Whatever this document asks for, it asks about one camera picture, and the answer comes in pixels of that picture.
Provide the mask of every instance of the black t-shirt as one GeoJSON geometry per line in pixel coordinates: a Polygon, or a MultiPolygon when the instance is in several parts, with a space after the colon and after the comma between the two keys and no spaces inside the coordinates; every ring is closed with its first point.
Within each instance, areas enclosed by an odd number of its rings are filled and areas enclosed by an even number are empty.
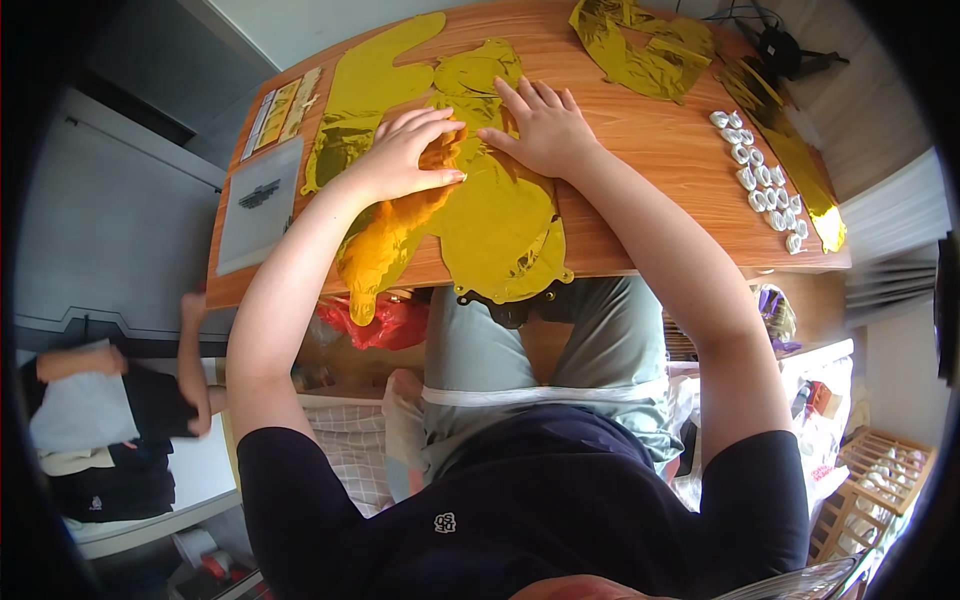
{"type": "Polygon", "coordinates": [[[569,406],[484,430],[442,478],[369,519],[301,433],[258,429],[237,456],[253,552],[279,598],[509,598],[580,573],[709,598],[806,558],[800,452],[785,431],[717,455],[701,513],[629,431],[569,406]]]}

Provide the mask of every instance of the small logo on shirt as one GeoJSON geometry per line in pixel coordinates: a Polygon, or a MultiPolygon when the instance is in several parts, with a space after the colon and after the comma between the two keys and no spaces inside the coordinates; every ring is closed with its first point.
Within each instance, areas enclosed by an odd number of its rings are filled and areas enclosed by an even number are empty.
{"type": "Polygon", "coordinates": [[[441,513],[434,517],[433,530],[438,534],[452,534],[457,531],[457,520],[453,513],[441,513]]]}

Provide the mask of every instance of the child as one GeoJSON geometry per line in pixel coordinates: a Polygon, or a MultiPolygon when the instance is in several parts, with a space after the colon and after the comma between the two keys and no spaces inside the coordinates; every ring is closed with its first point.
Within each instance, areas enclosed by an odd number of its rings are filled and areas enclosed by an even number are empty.
{"type": "MultiPolygon", "coordinates": [[[[462,180],[418,157],[462,128],[449,109],[384,123],[372,148],[313,199],[260,267],[227,356],[228,405],[254,553],[281,597],[710,597],[800,568],[804,479],[779,371],[750,288],[679,206],[596,140],[568,90],[496,81],[519,139],[490,146],[574,185],[640,277],[575,282],[576,323],[555,385],[635,386],[659,376],[660,302],[697,347],[702,512],[616,422],[570,403],[509,413],[430,407],[433,482],[365,520],[316,445],[290,366],[334,253],[366,206],[462,180]],[[683,252],[672,252],[677,240],[683,252]]],[[[536,385],[515,332],[437,289],[426,383],[466,392],[536,385]]]]}

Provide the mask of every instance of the black device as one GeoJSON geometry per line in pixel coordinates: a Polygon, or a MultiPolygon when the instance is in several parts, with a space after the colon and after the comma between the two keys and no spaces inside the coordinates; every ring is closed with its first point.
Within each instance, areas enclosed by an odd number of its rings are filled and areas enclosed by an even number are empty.
{"type": "Polygon", "coordinates": [[[835,62],[850,64],[849,60],[836,52],[803,50],[792,35],[780,28],[782,23],[777,21],[771,25],[763,12],[757,9],[756,13],[759,15],[760,22],[763,23],[762,32],[755,31],[741,18],[734,16],[732,19],[740,33],[754,46],[763,64],[777,77],[785,77],[795,82],[811,73],[825,71],[835,62]]]}

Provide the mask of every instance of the left hand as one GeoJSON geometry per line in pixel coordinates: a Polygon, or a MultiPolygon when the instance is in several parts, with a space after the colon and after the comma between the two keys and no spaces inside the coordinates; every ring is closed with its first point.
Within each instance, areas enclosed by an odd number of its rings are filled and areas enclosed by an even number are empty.
{"type": "Polygon", "coordinates": [[[422,171],[420,155],[442,133],[462,129],[463,121],[449,121],[453,108],[420,108],[385,121],[376,130],[373,145],[341,174],[364,190],[366,204],[373,204],[466,178],[457,169],[422,171]]]}

